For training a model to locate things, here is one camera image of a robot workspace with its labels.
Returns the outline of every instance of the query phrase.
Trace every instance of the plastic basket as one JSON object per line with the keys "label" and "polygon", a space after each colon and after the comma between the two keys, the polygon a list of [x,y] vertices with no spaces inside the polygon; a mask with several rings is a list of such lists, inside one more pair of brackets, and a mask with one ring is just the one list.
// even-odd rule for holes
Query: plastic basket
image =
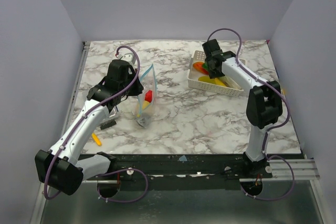
{"label": "plastic basket", "polygon": [[[246,60],[240,59],[241,62],[246,65]],[[190,60],[190,65],[187,73],[188,87],[194,89],[205,90],[217,94],[225,94],[231,97],[237,97],[244,93],[243,89],[233,89],[229,87],[223,87],[211,83],[206,83],[203,81],[198,81],[199,77],[204,76],[204,74],[198,72],[193,68],[193,64],[198,61],[205,61],[205,54],[202,51],[195,51],[194,56]]]}

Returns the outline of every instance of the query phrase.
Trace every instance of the marble table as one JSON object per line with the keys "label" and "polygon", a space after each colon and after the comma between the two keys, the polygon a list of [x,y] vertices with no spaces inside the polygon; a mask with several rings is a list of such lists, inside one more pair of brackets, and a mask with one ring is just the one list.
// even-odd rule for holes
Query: marble table
{"label": "marble table", "polygon": [[[237,41],[221,41],[223,51],[236,52]],[[250,124],[245,110],[247,96],[237,98],[191,89],[187,70],[194,51],[202,50],[202,41],[95,41],[90,45],[74,117],[82,108],[86,93],[106,75],[119,45],[132,47],[141,60],[140,74],[154,64],[158,81],[156,111],[151,125],[144,129],[134,120],[136,98],[119,104],[122,112],[117,125],[95,130],[102,142],[89,139],[82,153],[111,154],[237,154],[248,144]],[[121,54],[129,53],[121,49]],[[241,58],[265,79],[277,79],[268,46],[264,40],[243,43]],[[285,106],[283,116],[287,113]],[[272,131],[268,153],[300,153],[300,146],[289,122]]]}

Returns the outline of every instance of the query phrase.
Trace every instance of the gray wall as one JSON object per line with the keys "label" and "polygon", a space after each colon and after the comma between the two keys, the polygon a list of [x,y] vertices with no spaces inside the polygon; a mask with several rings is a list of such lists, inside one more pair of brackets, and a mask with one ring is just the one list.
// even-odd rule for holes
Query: gray wall
{"label": "gray wall", "polygon": [[336,0],[293,0],[270,42],[304,151],[336,220]]}
{"label": "gray wall", "polygon": [[81,51],[60,0],[0,0],[0,223],[29,223],[34,156],[60,136]]}
{"label": "gray wall", "polygon": [[[292,0],[61,0],[84,40],[269,39]],[[217,38],[236,39],[222,33]]]}

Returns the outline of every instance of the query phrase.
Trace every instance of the black brush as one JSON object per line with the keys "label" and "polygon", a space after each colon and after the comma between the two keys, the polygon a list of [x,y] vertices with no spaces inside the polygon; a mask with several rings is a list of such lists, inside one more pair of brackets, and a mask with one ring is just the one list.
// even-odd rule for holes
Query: black brush
{"label": "black brush", "polygon": [[108,120],[106,122],[103,122],[100,124],[100,129],[101,130],[105,130],[107,128],[110,128],[112,126],[115,126],[117,124],[117,122],[114,119]]}

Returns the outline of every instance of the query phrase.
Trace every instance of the transparent plastic bag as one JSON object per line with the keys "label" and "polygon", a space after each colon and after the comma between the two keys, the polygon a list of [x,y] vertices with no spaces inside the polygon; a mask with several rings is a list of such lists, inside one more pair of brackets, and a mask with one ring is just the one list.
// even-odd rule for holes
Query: transparent plastic bag
{"label": "transparent plastic bag", "polygon": [[157,83],[153,64],[143,73],[139,80],[143,85],[143,91],[138,96],[135,119],[142,127],[147,127],[152,121],[152,116],[155,112]]}

